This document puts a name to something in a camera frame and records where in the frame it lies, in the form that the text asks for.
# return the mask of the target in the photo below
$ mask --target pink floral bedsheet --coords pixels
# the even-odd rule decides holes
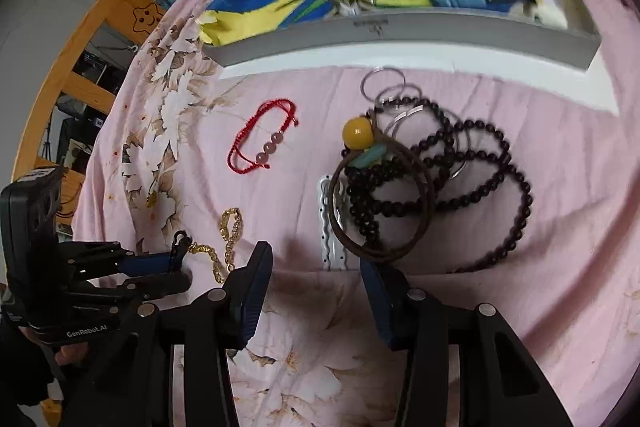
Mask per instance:
[[[640,21],[626,0],[585,0],[603,36],[620,117],[581,107],[499,78],[407,71],[425,95],[465,118],[492,120],[530,178],[533,213],[504,263],[446,275],[495,247],[518,206],[505,183],[477,206],[436,220],[398,266],[412,284],[446,303],[497,306],[524,340],[577,427],[608,414],[640,362]],[[120,241],[138,253],[164,251],[173,233],[223,255],[221,213],[244,217],[236,266],[259,240],[271,243],[274,274],[258,330],[229,366],[243,426],[391,425],[404,354],[375,332],[357,263],[322,270],[316,184],[340,159],[340,130],[363,112],[358,68],[284,71],[220,80],[202,55],[194,18],[207,0],[178,0],[130,67],[95,144],[75,238]],[[287,131],[271,169],[238,175],[226,155],[261,102],[287,97],[300,125]],[[399,139],[428,134],[412,119]],[[261,148],[282,123],[270,112],[243,147]],[[460,193],[486,178],[472,165],[448,188]],[[399,225],[386,232],[406,233]],[[191,301],[217,286],[206,254],[188,255]],[[178,369],[181,367],[178,357]],[[177,371],[177,425],[181,372]],[[457,392],[457,375],[450,378]]]

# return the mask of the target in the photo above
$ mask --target dark bead bracelet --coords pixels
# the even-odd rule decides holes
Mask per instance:
[[[409,150],[416,156],[427,152],[439,142],[444,144],[444,153],[438,153],[433,156],[425,156],[421,158],[424,167],[438,168],[438,174],[433,178],[433,190],[437,194],[449,181],[449,175],[453,165],[456,162],[480,160],[488,162],[497,167],[492,176],[480,184],[475,190],[468,194],[463,194],[457,198],[448,200],[436,200],[434,211],[439,213],[455,212],[460,208],[479,203],[482,198],[487,197],[491,192],[496,190],[498,186],[505,181],[506,176],[510,176],[516,182],[522,193],[521,205],[518,209],[518,215],[514,218],[514,226],[510,234],[503,243],[470,266],[463,266],[455,270],[456,273],[472,272],[489,268],[503,259],[506,259],[508,253],[516,249],[516,244],[522,239],[523,229],[527,225],[527,218],[531,214],[531,205],[533,197],[530,195],[531,185],[526,181],[523,172],[511,163],[511,154],[508,152],[511,148],[510,143],[504,139],[503,131],[496,129],[493,123],[486,123],[482,120],[465,120],[457,121],[451,124],[449,118],[446,117],[446,111],[440,108],[435,102],[428,99],[393,100],[388,102],[389,105],[423,105],[428,108],[433,116],[438,120],[440,128],[436,133],[431,134],[420,140],[417,144],[409,147]],[[485,132],[493,136],[497,142],[498,152],[487,152],[485,150],[472,150],[457,152],[453,149],[455,143],[455,134],[460,132],[468,132],[475,129],[479,132]],[[350,151],[344,150],[342,156],[347,156]],[[373,250],[381,250],[382,242],[380,241],[380,230],[374,216],[382,214],[385,217],[404,217],[418,215],[423,209],[420,199],[417,201],[380,201],[374,198],[371,193],[375,188],[382,186],[388,181],[398,179],[408,174],[406,165],[399,161],[396,156],[390,160],[383,160],[381,165],[374,165],[371,168],[354,169],[346,167],[344,173],[348,178],[347,194],[351,198],[351,207],[349,212],[353,216],[353,222],[358,226],[360,235],[366,238],[365,245]]]

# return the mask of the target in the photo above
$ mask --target red string bracelet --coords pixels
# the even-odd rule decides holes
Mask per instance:
[[[257,155],[255,155],[255,162],[251,161],[249,158],[247,158],[240,152],[240,146],[244,143],[246,138],[249,136],[249,133],[255,127],[255,124],[257,123],[257,121],[260,120],[260,117],[262,117],[262,115],[269,112],[274,107],[279,107],[281,110],[287,113],[287,118],[282,124],[282,126],[280,127],[280,130],[271,135],[271,141],[267,142],[266,144],[264,144],[264,146],[262,146],[262,150],[264,152],[258,152]],[[246,125],[242,127],[240,132],[236,134],[236,139],[234,140],[234,144],[231,147],[231,150],[229,151],[228,156],[226,157],[226,164],[229,165],[229,168],[233,172],[236,172],[237,174],[247,174],[248,172],[251,172],[257,169],[258,167],[263,167],[264,169],[268,169],[269,164],[267,163],[267,160],[269,159],[269,155],[275,152],[278,143],[282,143],[282,140],[284,139],[283,133],[287,130],[287,128],[289,127],[289,125],[291,125],[291,123],[293,123],[294,126],[298,125],[298,119],[294,116],[295,112],[296,112],[296,104],[294,104],[290,100],[287,100],[286,98],[277,98],[276,100],[268,100],[267,102],[263,102],[262,104],[260,104],[258,111],[256,111],[256,113],[247,121]],[[246,161],[250,165],[244,169],[239,169],[238,167],[234,166],[232,162],[234,155],[240,156],[244,161]]]

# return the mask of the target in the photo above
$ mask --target metal key ring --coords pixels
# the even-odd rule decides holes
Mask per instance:
[[[400,76],[402,76],[402,84],[397,84],[391,87],[391,89],[396,89],[399,86],[402,86],[400,91],[398,92],[398,95],[402,94],[402,92],[404,91],[404,87],[406,86],[406,77],[404,76],[404,73],[402,73],[402,71],[400,71],[398,68],[394,68],[392,66],[380,66],[378,68],[374,68],[371,71],[369,71],[365,76],[363,76],[362,80],[360,81],[360,93],[369,102],[375,102],[376,99],[371,98],[370,96],[367,96],[367,93],[364,92],[364,85],[367,83],[367,80],[369,80],[369,77],[373,76],[376,73],[380,73],[380,71],[393,71],[394,73],[397,73]]]
[[[390,96],[386,100],[382,100],[382,98],[381,98],[382,95],[386,94],[387,92],[389,92],[392,89],[395,89],[396,87],[399,87],[399,86],[402,86],[402,89],[400,90],[400,93],[398,93],[398,94],[396,94],[394,96]],[[404,84],[396,84],[395,86],[390,86],[390,87],[387,87],[386,89],[383,89],[382,91],[380,91],[378,93],[378,95],[376,96],[376,99],[374,100],[374,107],[383,107],[383,105],[385,103],[391,102],[393,99],[397,98],[402,93],[404,93],[404,90],[407,87],[410,87],[411,89],[415,89],[416,90],[416,92],[418,93],[418,100],[420,100],[422,98],[422,89],[420,89],[420,87],[416,86],[415,84],[407,84],[407,82],[405,81]]]
[[[404,120],[405,118],[409,118],[410,116],[416,114],[417,112],[420,112],[422,110],[427,109],[427,107],[425,105],[417,105],[416,107],[408,110],[408,111],[404,111],[400,114],[398,114],[390,123],[389,125],[386,126],[386,129],[384,130],[384,134],[386,134],[388,136],[388,132],[393,129],[393,131],[391,132],[391,138],[396,139],[396,134],[398,133],[398,128],[400,127],[399,123]],[[454,112],[448,110],[448,109],[442,109],[442,111],[448,115],[449,117],[454,118],[456,121],[462,121],[462,119],[456,115]],[[465,127],[465,135],[466,135],[466,148],[467,150],[471,147],[471,134],[469,133],[469,130]],[[454,135],[454,139],[456,141],[456,152],[460,151],[460,138],[458,137],[458,134]],[[460,174],[460,172],[462,172],[462,169],[464,169],[466,167],[466,160],[464,160],[461,164],[460,167],[458,167],[458,169],[456,169],[456,171],[452,172],[449,175],[449,179],[452,180],[453,178],[455,178],[458,174]]]

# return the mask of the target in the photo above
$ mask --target screw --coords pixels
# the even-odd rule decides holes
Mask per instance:
[[[478,311],[480,312],[481,315],[484,315],[485,317],[493,317],[496,313],[496,309],[494,305],[486,302],[478,306]]]
[[[409,297],[412,301],[424,301],[427,298],[427,292],[421,290],[420,288],[411,288],[406,296]]]
[[[141,317],[148,317],[149,315],[153,315],[155,311],[156,307],[149,302],[140,304],[140,306],[138,306],[138,315],[140,315]]]
[[[222,301],[226,298],[226,292],[222,288],[213,288],[207,293],[207,298],[213,302]]]

